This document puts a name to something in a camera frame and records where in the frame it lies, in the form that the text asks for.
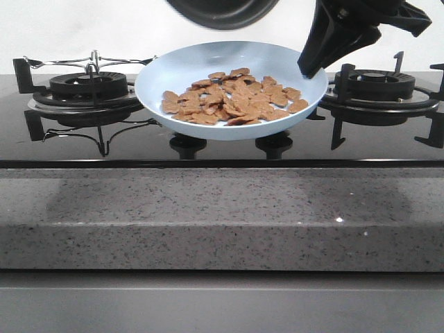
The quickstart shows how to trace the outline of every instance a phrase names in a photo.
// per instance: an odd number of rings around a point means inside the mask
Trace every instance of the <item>white wall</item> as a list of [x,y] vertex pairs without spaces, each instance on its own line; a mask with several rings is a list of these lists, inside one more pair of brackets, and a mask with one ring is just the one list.
[[[418,38],[381,26],[377,44],[355,51],[344,62],[358,68],[392,69],[393,55],[405,51],[404,71],[428,70],[444,62],[444,6],[439,0],[411,0],[434,23]],[[191,44],[218,40],[254,40],[302,50],[314,12],[314,0],[280,0],[261,21],[236,31],[213,31],[181,17],[165,0],[2,0],[0,74],[13,73],[12,59],[72,59],[98,49],[111,58],[151,58]],[[138,66],[118,71],[137,73]],[[64,72],[47,67],[39,73]]]

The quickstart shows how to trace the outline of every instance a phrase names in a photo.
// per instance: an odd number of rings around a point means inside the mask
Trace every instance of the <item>burner cap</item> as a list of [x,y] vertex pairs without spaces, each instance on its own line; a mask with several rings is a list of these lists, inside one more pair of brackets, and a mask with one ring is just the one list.
[[126,76],[120,73],[104,71],[93,74],[85,73],[56,76],[49,80],[49,87],[56,100],[98,100],[114,99],[128,93]]
[[[341,72],[334,77],[334,92],[341,84]],[[371,69],[353,69],[347,82],[352,99],[366,101],[398,101],[410,99],[415,88],[415,78],[408,74]]]

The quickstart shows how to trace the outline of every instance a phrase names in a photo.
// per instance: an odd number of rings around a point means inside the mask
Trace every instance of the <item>burner ring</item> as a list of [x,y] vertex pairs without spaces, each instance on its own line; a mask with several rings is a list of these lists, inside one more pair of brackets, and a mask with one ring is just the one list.
[[[367,101],[397,101],[410,99],[415,88],[415,77],[373,69],[353,69],[347,81],[347,91],[352,99]],[[341,84],[341,72],[334,76],[334,91],[337,93]]]
[[120,73],[103,71],[93,74],[92,80],[85,73],[56,76],[49,80],[49,87],[54,99],[89,100],[113,99],[128,93],[126,76]]
[[134,83],[127,83],[125,95],[115,99],[98,101],[97,103],[94,103],[92,99],[56,99],[54,95],[49,91],[35,92],[33,94],[33,98],[38,103],[50,106],[58,106],[61,108],[113,108],[139,103],[139,100],[135,96],[135,93],[132,89],[129,88],[130,86],[134,86]]
[[134,105],[123,105],[118,108],[111,109],[90,109],[90,110],[73,110],[72,112],[63,112],[62,110],[45,110],[41,109],[38,103],[30,101],[28,107],[37,112],[41,117],[56,120],[60,125],[68,127],[94,127],[108,125],[123,121],[128,118],[131,113],[143,109],[143,105],[137,103]]
[[424,94],[427,99],[424,101],[407,101],[406,103],[346,99],[343,103],[339,103],[337,96],[326,94],[319,102],[319,106],[328,110],[335,108],[337,110],[341,109],[366,114],[384,114],[387,116],[399,116],[405,114],[409,117],[424,115],[427,112],[438,109],[439,101],[430,98],[430,94],[432,93],[431,90],[423,87],[414,87],[413,90]]

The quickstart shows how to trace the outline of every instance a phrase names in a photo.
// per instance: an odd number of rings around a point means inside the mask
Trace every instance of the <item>fried food piece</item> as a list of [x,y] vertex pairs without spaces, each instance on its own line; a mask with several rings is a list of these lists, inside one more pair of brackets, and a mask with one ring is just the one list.
[[230,120],[227,121],[227,125],[228,126],[244,125],[245,123],[248,123],[249,121],[253,120],[257,120],[257,118],[247,114],[242,117],[231,118]]
[[192,99],[199,100],[199,93],[195,92],[193,90],[188,90],[184,92],[183,94],[179,95],[179,101],[189,101]]
[[173,103],[177,103],[179,101],[179,96],[175,92],[170,92],[169,90],[165,91],[162,94],[162,97],[166,101],[170,101]]
[[200,125],[215,125],[219,121],[217,116],[205,113],[193,113],[191,116],[190,122],[199,123]]
[[249,68],[233,69],[230,75],[218,71],[208,79],[191,84],[178,96],[171,91],[162,95],[162,109],[173,118],[202,125],[227,121],[227,126],[262,123],[287,117],[308,106],[300,99],[300,91],[282,88],[276,79],[264,76],[261,82],[250,75]]
[[253,119],[251,121],[247,121],[244,125],[254,125],[256,123],[262,123],[259,119]]
[[256,82],[256,78],[253,75],[241,75],[238,77],[237,80],[242,80],[243,82],[247,84],[251,84],[253,82]]
[[292,87],[286,87],[282,91],[285,93],[285,96],[287,96],[290,101],[296,101],[300,99],[300,90],[294,89]]
[[199,99],[190,99],[188,101],[181,101],[180,106],[183,108],[192,108],[199,107],[201,105],[201,101]]
[[269,102],[266,101],[262,101],[262,102],[254,102],[251,103],[251,105],[258,109],[260,112],[273,112],[274,111],[274,107],[270,105]]
[[248,103],[249,98],[248,95],[242,94],[241,92],[238,92],[237,90],[233,91],[231,94],[231,100],[236,103]]
[[298,99],[297,101],[294,101],[289,107],[288,111],[290,113],[297,113],[301,110],[304,110],[308,106],[308,102],[304,99]]
[[270,103],[270,96],[265,95],[263,92],[260,92],[256,95],[253,95],[250,97],[250,103],[256,103],[256,102],[266,102]]
[[289,116],[290,114],[281,109],[274,109],[273,111],[265,111],[261,113],[261,119],[267,120],[267,121],[273,121],[278,120],[281,118],[285,118]]
[[236,108],[232,107],[231,105],[224,104],[223,110],[227,112],[232,117],[242,117],[245,116],[245,113],[238,111]]
[[200,100],[201,105],[219,104],[223,102],[223,96],[207,95]]
[[225,96],[225,93],[223,92],[220,85],[217,83],[213,83],[212,85],[209,85],[205,88],[205,93],[209,95],[217,95],[217,96]]
[[162,100],[162,110],[165,113],[178,113],[180,111],[180,105],[166,99]]
[[193,119],[193,117],[190,114],[185,114],[183,113],[182,110],[179,111],[177,114],[173,115],[172,118],[180,121],[190,121]]
[[200,111],[202,111],[200,106],[182,107],[181,110],[183,111],[183,114],[185,114],[185,115],[189,115],[189,114],[193,114],[193,113],[200,113]]
[[262,90],[262,85],[260,82],[253,82],[249,85],[247,85],[247,88],[253,93],[253,94],[259,94]]
[[277,106],[280,106],[281,108],[284,108],[289,103],[289,100],[287,99],[285,94],[281,92],[279,94],[271,95],[270,102],[276,104]]
[[272,78],[271,76],[264,76],[264,78],[261,81],[262,87],[265,89],[265,87],[268,87],[270,85],[277,85],[277,81]]
[[227,121],[229,118],[231,118],[231,116],[224,109],[217,109],[214,115],[222,121]]
[[227,92],[227,93],[229,93],[229,94],[232,94],[233,91],[234,91],[234,84],[235,84],[235,81],[233,81],[233,80],[226,80],[226,81],[223,81],[223,82],[222,82],[222,89],[223,89],[225,92]]
[[209,116],[216,113],[217,110],[218,110],[217,105],[212,105],[202,108],[203,113],[208,114]]
[[210,80],[221,80],[224,77],[226,77],[226,74],[224,71],[217,71],[215,73],[211,73],[208,75],[208,78]]
[[203,80],[196,81],[195,83],[192,83],[191,88],[197,87],[199,89],[201,87],[207,87],[212,84],[213,84],[213,82],[210,79],[206,78]]
[[265,95],[282,94],[282,85],[267,85],[264,88]]
[[247,67],[242,67],[242,68],[238,68],[238,69],[233,69],[231,72],[230,72],[230,77],[231,78],[235,78],[235,77],[237,77],[237,76],[240,76],[240,75],[247,75],[247,74],[249,74],[250,73],[250,69],[249,68],[247,68]]

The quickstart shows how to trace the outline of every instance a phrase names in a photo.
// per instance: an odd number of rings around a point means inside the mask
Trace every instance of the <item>granite countertop edge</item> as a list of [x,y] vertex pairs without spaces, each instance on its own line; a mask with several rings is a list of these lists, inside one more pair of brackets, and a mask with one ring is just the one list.
[[0,268],[443,272],[443,176],[0,169]]

